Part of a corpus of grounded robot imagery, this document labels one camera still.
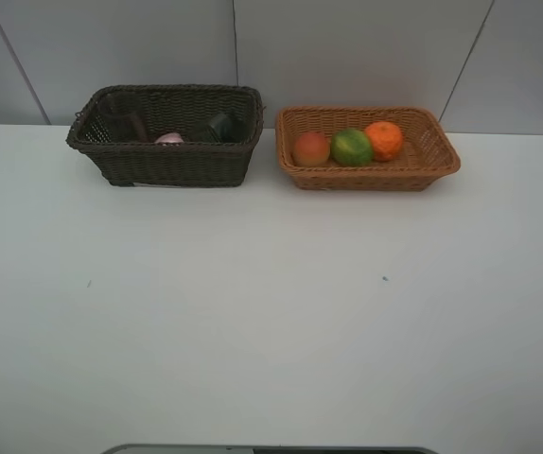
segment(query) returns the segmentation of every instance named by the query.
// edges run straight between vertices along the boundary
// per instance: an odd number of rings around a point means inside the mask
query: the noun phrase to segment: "pink object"
[[[156,139],[156,144],[181,144],[184,139],[177,132],[169,132],[168,134],[161,135]]]

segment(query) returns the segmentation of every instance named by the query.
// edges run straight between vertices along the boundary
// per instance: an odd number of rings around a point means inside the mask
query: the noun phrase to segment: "white table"
[[[543,137],[353,193],[271,131],[240,188],[112,187],[66,132],[0,126],[0,454],[543,452]]]

